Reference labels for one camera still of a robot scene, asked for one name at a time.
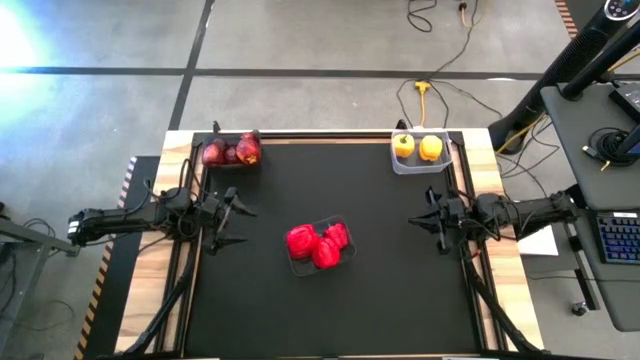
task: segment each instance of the red bell pepper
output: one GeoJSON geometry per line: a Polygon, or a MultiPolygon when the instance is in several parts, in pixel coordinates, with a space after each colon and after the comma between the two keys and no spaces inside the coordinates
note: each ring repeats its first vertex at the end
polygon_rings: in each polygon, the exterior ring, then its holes
{"type": "Polygon", "coordinates": [[[340,262],[340,249],[333,241],[320,239],[320,242],[311,253],[313,263],[320,269],[330,268],[340,262]]]}
{"type": "Polygon", "coordinates": [[[349,234],[347,233],[347,227],[344,226],[343,223],[329,226],[329,228],[324,231],[324,237],[331,239],[338,249],[342,249],[349,244],[349,234]]]}
{"type": "Polygon", "coordinates": [[[313,226],[306,224],[289,230],[286,240],[291,258],[302,259],[311,256],[311,252],[318,245],[320,238],[313,226]]]}

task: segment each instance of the chair wheel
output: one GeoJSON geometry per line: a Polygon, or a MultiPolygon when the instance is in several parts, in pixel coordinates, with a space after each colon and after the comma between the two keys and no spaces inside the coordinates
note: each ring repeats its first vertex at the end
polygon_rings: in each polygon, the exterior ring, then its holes
{"type": "Polygon", "coordinates": [[[589,308],[587,307],[587,303],[585,303],[584,301],[575,303],[571,307],[571,313],[575,316],[583,316],[588,312],[589,312],[589,308]]]}

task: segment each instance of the red apple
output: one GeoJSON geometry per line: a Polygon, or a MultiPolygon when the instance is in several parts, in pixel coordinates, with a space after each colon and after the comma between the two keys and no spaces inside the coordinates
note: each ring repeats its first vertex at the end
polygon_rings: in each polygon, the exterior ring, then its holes
{"type": "Polygon", "coordinates": [[[220,148],[220,150],[222,150],[222,151],[225,151],[227,149],[227,146],[228,146],[227,142],[224,141],[223,138],[216,138],[211,143],[214,144],[214,145],[217,145],[220,148]]]}
{"type": "Polygon", "coordinates": [[[256,135],[257,132],[258,132],[257,130],[253,130],[252,132],[243,133],[242,135],[240,135],[240,139],[253,140],[257,143],[258,142],[258,136],[256,135]]]}
{"type": "Polygon", "coordinates": [[[202,152],[202,164],[215,166],[224,164],[224,153],[216,144],[207,146],[202,152]]]}
{"type": "Polygon", "coordinates": [[[240,162],[240,160],[238,160],[236,147],[234,145],[229,146],[227,150],[224,151],[224,160],[227,162],[227,164],[237,164],[240,162]]]}
{"type": "Polygon", "coordinates": [[[236,147],[236,155],[243,164],[257,164],[260,162],[260,145],[253,140],[242,139],[236,147]]]}

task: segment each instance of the table leg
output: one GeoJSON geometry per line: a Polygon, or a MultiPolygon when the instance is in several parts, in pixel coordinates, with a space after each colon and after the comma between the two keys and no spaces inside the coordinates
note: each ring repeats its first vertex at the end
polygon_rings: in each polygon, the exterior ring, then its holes
{"type": "Polygon", "coordinates": [[[569,243],[571,244],[571,249],[576,257],[576,262],[578,263],[578,268],[574,270],[574,273],[576,274],[576,279],[580,285],[580,291],[582,291],[582,295],[584,296],[584,301],[575,303],[571,308],[571,312],[574,315],[582,316],[589,311],[600,310],[600,302],[596,296],[595,288],[591,284],[591,281],[586,277],[586,265],[580,256],[580,250],[582,250],[580,239],[578,239],[577,236],[572,236],[569,239],[569,243]]]}

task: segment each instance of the wooden board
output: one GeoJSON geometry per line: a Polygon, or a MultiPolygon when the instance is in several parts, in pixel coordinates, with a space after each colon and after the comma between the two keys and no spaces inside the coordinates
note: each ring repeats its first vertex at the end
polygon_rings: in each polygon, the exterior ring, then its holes
{"type": "MultiPolygon", "coordinates": [[[[500,173],[493,154],[491,140],[486,129],[457,129],[462,131],[471,178],[476,194],[494,192],[502,194],[504,189],[500,173]]],[[[178,185],[180,168],[185,158],[189,157],[191,141],[195,131],[169,131],[165,137],[154,192],[168,190],[178,185]]],[[[310,140],[266,140],[271,143],[299,143],[310,140]]],[[[318,139],[320,142],[362,143],[367,139],[318,139]]],[[[388,142],[385,139],[372,139],[368,142],[388,142]]],[[[454,169],[460,188],[464,188],[460,158],[454,156],[454,169]]],[[[505,229],[506,235],[513,236],[513,229],[505,229]]],[[[146,233],[142,237],[141,246],[159,238],[161,235],[146,233]]],[[[524,274],[518,246],[513,241],[497,242],[489,240],[487,251],[491,262],[496,291],[500,305],[513,323],[522,331],[527,339],[539,348],[543,347],[538,322],[536,319],[531,295],[524,274]]],[[[137,259],[133,273],[131,289],[120,327],[116,351],[130,346],[147,326],[162,302],[162,294],[166,283],[167,268],[171,256],[171,242],[161,242],[143,252],[137,259]]],[[[176,312],[172,313],[170,324],[175,324],[176,312]]],[[[489,346],[495,348],[495,334],[492,318],[486,305],[482,306],[482,317],[489,346]]],[[[175,330],[170,330],[165,340],[165,349],[173,348],[175,330]]]]}

